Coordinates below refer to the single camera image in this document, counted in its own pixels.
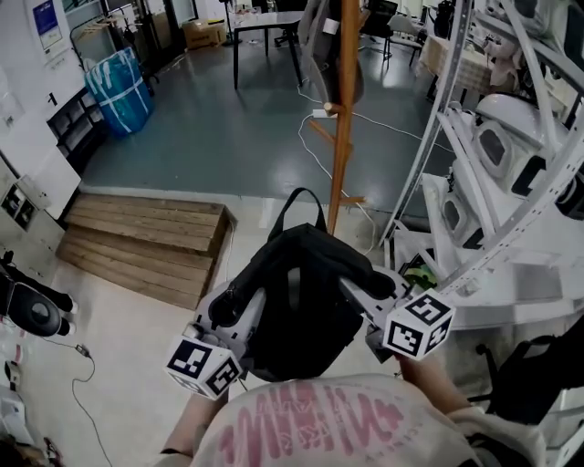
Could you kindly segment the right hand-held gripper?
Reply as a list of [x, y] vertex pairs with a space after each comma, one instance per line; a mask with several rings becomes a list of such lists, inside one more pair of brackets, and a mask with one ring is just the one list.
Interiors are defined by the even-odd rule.
[[376, 275], [365, 286], [341, 277], [339, 288], [370, 321], [366, 343], [378, 361], [391, 356], [420, 361], [436, 351], [450, 334], [456, 308], [389, 268], [375, 265], [373, 270]]

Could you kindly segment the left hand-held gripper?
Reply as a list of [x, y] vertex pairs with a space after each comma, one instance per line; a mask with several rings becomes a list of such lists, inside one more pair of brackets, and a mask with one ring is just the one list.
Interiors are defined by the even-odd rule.
[[266, 291], [258, 288], [238, 310], [226, 302], [229, 283], [203, 297], [194, 320], [175, 337], [166, 373], [181, 387], [218, 400], [253, 366], [250, 341], [257, 330]]

